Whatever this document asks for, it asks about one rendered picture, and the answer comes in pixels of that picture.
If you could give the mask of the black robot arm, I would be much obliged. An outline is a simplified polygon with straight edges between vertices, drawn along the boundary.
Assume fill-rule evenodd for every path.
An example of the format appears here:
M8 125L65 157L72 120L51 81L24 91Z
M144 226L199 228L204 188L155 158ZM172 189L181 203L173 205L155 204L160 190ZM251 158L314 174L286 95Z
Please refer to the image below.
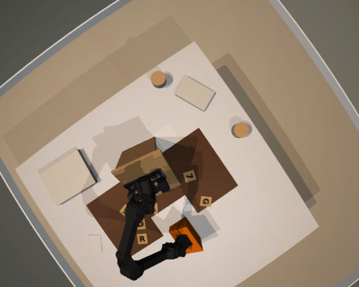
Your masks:
M167 259L185 257L186 250L193 245L187 235L178 235L175 242L162 244L160 251L150 254L139 261L133 260L131 250L136 236L137 227L146 215L154 214L155 197L151 177L143 176L134 180L133 186L137 189L137 194L133 193L130 201L126 205L125 216L126 224L123 230L119 248L116 252L117 264L120 273L130 280L137 280L145 270L161 263ZM136 201L141 200L141 202Z

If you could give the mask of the grey cylindrical container with tan lid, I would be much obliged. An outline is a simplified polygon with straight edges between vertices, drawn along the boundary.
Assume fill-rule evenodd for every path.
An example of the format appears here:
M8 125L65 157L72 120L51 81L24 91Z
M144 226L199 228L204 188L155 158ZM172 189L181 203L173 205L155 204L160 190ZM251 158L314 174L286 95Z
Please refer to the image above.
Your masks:
M249 132L249 127L244 123L236 123L232 129L231 133L236 138L245 137Z
M151 81L156 88L162 88L166 84L166 77L162 71L155 71L151 75Z

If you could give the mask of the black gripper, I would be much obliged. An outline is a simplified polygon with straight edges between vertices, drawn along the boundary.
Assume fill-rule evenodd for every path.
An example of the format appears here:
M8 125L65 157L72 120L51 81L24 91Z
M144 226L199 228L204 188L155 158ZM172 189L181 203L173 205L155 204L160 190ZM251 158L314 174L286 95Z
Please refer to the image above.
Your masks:
M170 190L170 187L166 181L166 179L163 177L159 180L156 181L158 186L155 186L155 184L152 182L152 186L153 186L153 195L154 197L156 197L156 194L161 191L162 193L166 192L166 191L169 191ZM132 191L130 193L128 193L128 199L130 200L131 199L131 196L133 195L133 193L135 193L135 191Z

